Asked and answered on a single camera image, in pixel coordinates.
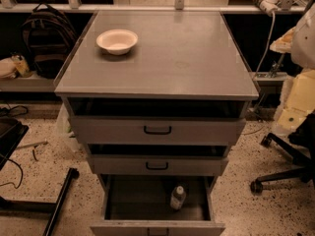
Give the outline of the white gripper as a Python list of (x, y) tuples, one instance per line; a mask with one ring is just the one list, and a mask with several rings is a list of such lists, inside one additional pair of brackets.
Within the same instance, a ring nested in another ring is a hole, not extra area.
[[(295, 28), (289, 29), (275, 40), (270, 49), (281, 54), (290, 53)], [(272, 131), (286, 136), (294, 132), (308, 115), (315, 110), (315, 71), (303, 70), (296, 77), (288, 76), (281, 93), (281, 103), (277, 107)]]

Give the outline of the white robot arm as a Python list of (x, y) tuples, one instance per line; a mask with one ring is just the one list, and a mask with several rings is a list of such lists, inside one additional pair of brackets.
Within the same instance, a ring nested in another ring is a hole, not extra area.
[(302, 68), (296, 77), (284, 80), (274, 116), (273, 132), (285, 136), (295, 132), (315, 110), (315, 4), (270, 49), (289, 53), (291, 61)]

